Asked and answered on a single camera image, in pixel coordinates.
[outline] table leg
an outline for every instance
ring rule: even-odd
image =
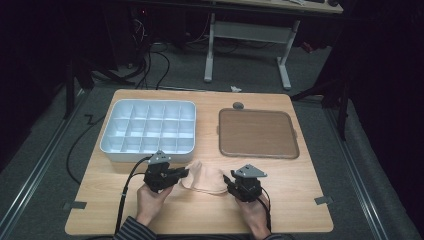
[[[215,37],[215,13],[211,13],[211,24],[209,29],[209,50],[208,50],[208,56],[206,57],[205,78],[204,78],[205,82],[212,82],[214,37]]]
[[[289,39],[286,44],[286,49],[282,57],[277,58],[278,69],[280,70],[281,81],[283,82],[283,88],[285,90],[291,89],[290,79],[287,74],[286,61],[290,53],[291,46],[293,45],[294,38],[296,37],[297,29],[299,28],[300,21],[296,20],[291,29]]]

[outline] white plastic tray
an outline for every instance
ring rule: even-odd
[[[116,162],[137,162],[158,150],[171,162],[188,162],[195,130],[193,102],[123,99],[112,108],[100,149]]]

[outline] gray carpet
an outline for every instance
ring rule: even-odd
[[[278,69],[272,56],[279,47],[281,46],[276,45],[257,50],[239,46],[229,54],[217,53],[214,80],[208,84],[202,80],[205,49],[186,48],[183,51],[169,47],[163,54],[169,58],[170,70],[161,86],[211,91],[231,91],[230,86],[237,86],[242,89],[242,92],[293,95],[313,85],[322,64],[331,51],[328,48],[308,54],[302,49],[294,48],[287,61],[293,88],[287,92],[282,90]],[[164,49],[164,46],[155,46],[156,51],[160,49]],[[232,51],[232,46],[220,47],[217,50]],[[153,63],[148,75],[150,88],[156,85],[167,68],[166,60],[162,56],[152,54],[151,57]],[[73,201],[78,191],[78,185],[66,171],[66,159],[74,142],[90,126],[87,124],[88,117],[85,115],[93,115],[93,121],[102,117],[107,111],[114,91],[119,88],[124,87],[110,82],[96,82],[96,87],[88,94],[70,123],[68,131],[53,155],[50,166],[9,239],[85,239],[85,237],[68,236],[64,232],[69,211],[64,210],[63,205],[65,202]],[[12,162],[1,173],[0,216],[6,214],[20,187],[28,178],[55,129],[59,126],[64,115],[64,99],[64,91],[61,91],[52,106],[33,126],[31,135]],[[333,126],[329,123],[325,111],[316,100],[295,102],[294,107],[323,192],[334,200],[329,205],[334,230],[330,233],[294,234],[293,237],[330,240],[374,239],[349,177],[337,136],[332,130]],[[420,239],[369,147],[354,108],[350,106],[349,111],[346,131],[348,145],[358,163],[358,169],[367,188],[372,192],[372,198],[381,214],[389,239]],[[78,179],[81,179],[84,174],[101,123],[92,127],[80,139],[70,155],[70,169]]]

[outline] metal stand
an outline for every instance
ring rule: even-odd
[[[286,90],[291,89],[290,79],[287,74],[286,61],[289,56],[300,21],[296,20],[292,28],[271,27],[235,22],[216,21],[215,14],[211,14],[209,30],[209,50],[206,57],[205,82],[212,82],[213,73],[213,45],[215,37],[252,40],[259,42],[282,43],[286,45],[282,57],[277,58],[281,81]]]

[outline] dark background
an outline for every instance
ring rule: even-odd
[[[424,1],[402,1],[386,9],[390,2],[344,1],[345,15],[374,16],[374,21],[345,26],[339,35],[342,28],[337,23],[306,20],[295,45],[334,46],[320,81],[337,78],[340,69],[347,69],[349,96],[373,150],[424,235],[424,199],[420,196],[424,190]],[[77,43],[74,47],[82,55],[108,69],[134,62],[131,10],[123,5],[112,9],[111,5],[49,0],[0,3],[1,169],[63,85],[70,41]],[[206,13],[182,10],[147,13],[140,18],[146,21],[147,30],[181,48],[202,33],[207,19]]]

